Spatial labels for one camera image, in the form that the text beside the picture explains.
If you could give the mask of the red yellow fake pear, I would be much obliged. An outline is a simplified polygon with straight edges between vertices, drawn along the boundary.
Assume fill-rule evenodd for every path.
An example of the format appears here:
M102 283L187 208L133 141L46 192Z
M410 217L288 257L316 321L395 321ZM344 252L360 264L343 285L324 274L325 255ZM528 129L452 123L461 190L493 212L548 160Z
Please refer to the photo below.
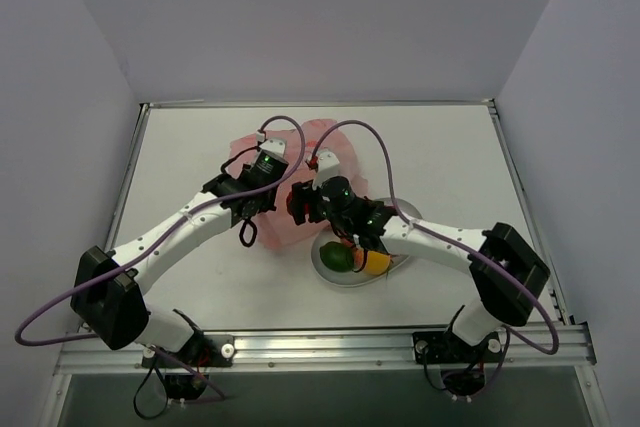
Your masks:
M293 191L290 191L286 198L286 209L290 215L293 215L292 212L294 210L294 194Z

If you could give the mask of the green fake lime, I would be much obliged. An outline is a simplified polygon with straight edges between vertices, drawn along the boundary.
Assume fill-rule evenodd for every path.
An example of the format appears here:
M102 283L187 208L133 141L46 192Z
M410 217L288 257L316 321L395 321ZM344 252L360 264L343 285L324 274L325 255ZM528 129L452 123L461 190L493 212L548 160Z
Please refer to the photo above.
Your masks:
M353 249L347 245L330 241L319 248L322 264L334 272L350 272L354 269Z

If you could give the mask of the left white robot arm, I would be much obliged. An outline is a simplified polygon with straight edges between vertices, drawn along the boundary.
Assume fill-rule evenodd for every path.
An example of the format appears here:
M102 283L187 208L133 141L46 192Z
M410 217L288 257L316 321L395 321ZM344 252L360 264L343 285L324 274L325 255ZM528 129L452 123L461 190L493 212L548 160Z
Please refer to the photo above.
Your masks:
M180 351L196 335L196 327L178 313L153 311L144 295L202 243L273 211L277 188L265 187L281 180L287 167L282 156L259 149L238 176L220 173L144 235L109 252L88 249L80 257L75 285L91 286L72 295L72 310L112 350L139 343Z

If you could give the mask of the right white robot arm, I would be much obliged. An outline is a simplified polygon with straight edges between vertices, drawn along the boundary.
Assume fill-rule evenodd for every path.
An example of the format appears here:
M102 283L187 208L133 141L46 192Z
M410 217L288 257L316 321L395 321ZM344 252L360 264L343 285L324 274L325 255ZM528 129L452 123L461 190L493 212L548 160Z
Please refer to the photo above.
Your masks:
M326 221L337 236L366 253L425 259L468 274L475 297L448 330L469 346L501 326L526 325L533 311L549 317L539 296L550 270L508 224L481 230L430 223L408 215L395 198L383 202L357 196L343 176L294 184L286 207L296 224Z

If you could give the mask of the orange fake peach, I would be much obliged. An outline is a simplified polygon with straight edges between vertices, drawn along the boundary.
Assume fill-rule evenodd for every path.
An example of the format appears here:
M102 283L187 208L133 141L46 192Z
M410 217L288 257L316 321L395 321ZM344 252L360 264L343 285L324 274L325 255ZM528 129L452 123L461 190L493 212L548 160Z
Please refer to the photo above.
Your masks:
M389 255L362 249L353 252L353 259L354 272L372 276L385 274L392 263L392 257Z

